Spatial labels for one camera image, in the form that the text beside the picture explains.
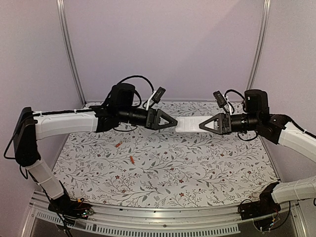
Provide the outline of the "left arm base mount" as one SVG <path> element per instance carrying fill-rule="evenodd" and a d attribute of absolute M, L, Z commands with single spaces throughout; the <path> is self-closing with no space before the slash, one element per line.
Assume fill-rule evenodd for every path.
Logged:
<path fill-rule="evenodd" d="M 60 215 L 72 219 L 87 219 L 94 213 L 92 206 L 82 200 L 71 200 L 68 196 L 63 195 L 57 199 L 51 199 L 48 206 L 49 211 L 54 211 Z"/>

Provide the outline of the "white remote control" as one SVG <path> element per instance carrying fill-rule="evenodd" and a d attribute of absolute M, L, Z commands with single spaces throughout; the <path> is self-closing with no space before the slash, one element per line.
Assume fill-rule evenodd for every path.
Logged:
<path fill-rule="evenodd" d="M 200 129 L 199 124 L 209 118 L 208 116 L 177 117 L 175 131 L 178 133 L 206 132 L 206 130 Z"/>

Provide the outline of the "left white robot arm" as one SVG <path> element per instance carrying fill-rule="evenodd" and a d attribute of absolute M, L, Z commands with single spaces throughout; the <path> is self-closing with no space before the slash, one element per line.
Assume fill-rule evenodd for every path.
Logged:
<path fill-rule="evenodd" d="M 121 123 L 142 126 L 149 130 L 175 127 L 177 120 L 160 109 L 133 105 L 137 95 L 135 86 L 118 83 L 110 91 L 110 96 L 100 106 L 90 109 L 34 112 L 25 107 L 19 117 L 9 144 L 14 147 L 15 160 L 36 180 L 54 200 L 54 206 L 62 214 L 70 214 L 73 203 L 65 196 L 62 184 L 53 175 L 48 165 L 41 159 L 37 141 L 47 137 L 76 132 L 106 132 Z"/>

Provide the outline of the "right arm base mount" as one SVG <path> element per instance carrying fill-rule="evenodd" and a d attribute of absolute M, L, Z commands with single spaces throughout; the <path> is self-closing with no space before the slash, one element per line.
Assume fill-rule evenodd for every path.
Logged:
<path fill-rule="evenodd" d="M 261 196 L 258 201 L 246 199 L 237 208 L 242 220 L 270 215 L 279 211 L 281 211 L 281 207 L 274 202 L 271 195 Z"/>

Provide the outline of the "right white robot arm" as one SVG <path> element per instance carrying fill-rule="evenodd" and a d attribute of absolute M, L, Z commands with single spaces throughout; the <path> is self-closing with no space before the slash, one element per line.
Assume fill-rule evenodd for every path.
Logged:
<path fill-rule="evenodd" d="M 276 145 L 290 148 L 311 161 L 316 160 L 316 137 L 300 127 L 290 116 L 271 114 L 268 95 L 259 89 L 244 92 L 242 114 L 219 113 L 199 124 L 199 128 L 219 135 L 254 131 Z M 275 203 L 316 197 L 316 178 L 268 185 L 255 205 L 259 215 L 266 215 Z"/>

